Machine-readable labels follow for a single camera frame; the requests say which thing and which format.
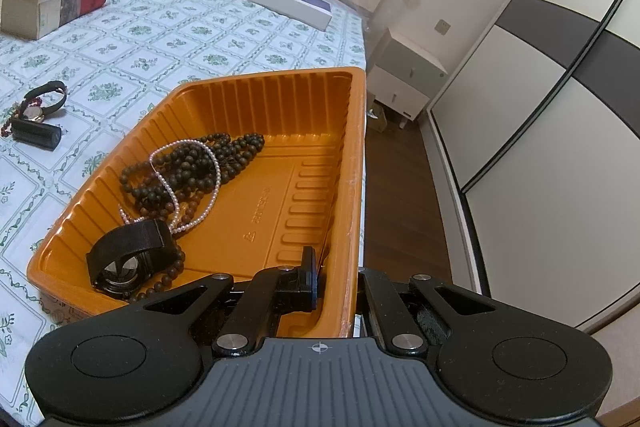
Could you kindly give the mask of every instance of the gray gripper base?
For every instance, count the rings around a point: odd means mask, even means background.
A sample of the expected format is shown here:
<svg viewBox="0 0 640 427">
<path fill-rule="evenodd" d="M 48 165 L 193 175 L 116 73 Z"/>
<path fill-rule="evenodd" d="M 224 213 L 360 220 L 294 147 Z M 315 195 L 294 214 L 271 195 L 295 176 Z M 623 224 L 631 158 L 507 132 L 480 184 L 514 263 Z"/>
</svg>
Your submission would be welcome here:
<svg viewBox="0 0 640 427">
<path fill-rule="evenodd" d="M 46 421 L 47 427 L 64 424 Z M 201 386 L 136 427 L 490 427 L 452 402 L 422 362 L 371 338 L 267 339 L 214 364 Z M 595 427 L 583 419 L 576 427 Z"/>
</svg>

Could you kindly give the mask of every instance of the blue floral pattern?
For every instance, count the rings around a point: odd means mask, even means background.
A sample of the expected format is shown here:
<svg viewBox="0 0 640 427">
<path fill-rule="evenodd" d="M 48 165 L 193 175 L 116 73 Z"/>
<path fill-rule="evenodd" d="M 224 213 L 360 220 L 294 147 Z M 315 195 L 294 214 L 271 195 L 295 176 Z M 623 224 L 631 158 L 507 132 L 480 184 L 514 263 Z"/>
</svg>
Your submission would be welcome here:
<svg viewBox="0 0 640 427">
<path fill-rule="evenodd" d="M 41 294 L 26 267 L 100 162 L 172 89 L 204 78 L 281 69 L 365 67 L 362 21 L 337 2 L 320 32 L 246 0 L 107 0 L 37 42 L 0 36 L 0 115 L 48 80 L 69 87 L 53 152 L 0 138 L 0 407 L 42 417 L 24 358 L 48 331 L 81 317 Z"/>
</svg>

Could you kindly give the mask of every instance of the orange plastic tray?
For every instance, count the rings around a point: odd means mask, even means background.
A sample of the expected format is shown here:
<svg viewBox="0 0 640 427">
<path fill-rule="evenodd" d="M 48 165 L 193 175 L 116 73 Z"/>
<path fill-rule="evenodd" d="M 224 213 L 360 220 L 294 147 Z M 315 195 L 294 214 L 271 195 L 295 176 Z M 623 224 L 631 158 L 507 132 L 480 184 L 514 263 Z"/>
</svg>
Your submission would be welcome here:
<svg viewBox="0 0 640 427">
<path fill-rule="evenodd" d="M 220 188 L 207 218 L 178 240 L 186 253 L 174 286 L 210 273 L 250 279 L 297 264 L 313 245 L 324 259 L 324 299 L 312 314 L 283 317 L 281 336 L 344 337 L 353 328 L 365 73 L 358 68 L 279 71 L 192 82 L 171 92 L 94 171 L 29 263 L 28 279 L 89 315 L 126 305 L 94 291 L 86 253 L 134 213 L 122 169 L 177 139 L 228 132 L 264 134 L 265 147 Z M 158 279 L 155 276 L 147 285 Z"/>
</svg>

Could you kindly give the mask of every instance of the watch face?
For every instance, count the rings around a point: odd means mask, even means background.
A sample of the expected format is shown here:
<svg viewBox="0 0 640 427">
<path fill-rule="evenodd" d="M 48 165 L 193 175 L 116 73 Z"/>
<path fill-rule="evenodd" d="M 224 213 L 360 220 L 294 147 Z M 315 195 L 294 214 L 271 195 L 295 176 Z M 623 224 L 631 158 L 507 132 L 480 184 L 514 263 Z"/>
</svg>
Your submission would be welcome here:
<svg viewBox="0 0 640 427">
<path fill-rule="evenodd" d="M 44 114 L 42 113 L 41 108 L 35 105 L 33 107 L 27 107 L 22 113 L 22 118 L 40 123 L 41 121 L 44 121 Z"/>
</svg>

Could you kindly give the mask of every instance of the bedside table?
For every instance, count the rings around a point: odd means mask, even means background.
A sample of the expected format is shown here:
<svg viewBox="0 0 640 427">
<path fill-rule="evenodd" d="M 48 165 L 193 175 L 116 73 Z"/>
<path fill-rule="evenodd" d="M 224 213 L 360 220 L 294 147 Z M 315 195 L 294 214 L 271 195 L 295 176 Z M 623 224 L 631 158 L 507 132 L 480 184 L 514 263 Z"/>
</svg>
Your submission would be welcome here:
<svg viewBox="0 0 640 427">
<path fill-rule="evenodd" d="M 367 90 L 402 115 L 400 127 L 418 116 L 446 79 L 436 57 L 389 29 L 367 61 Z"/>
</svg>

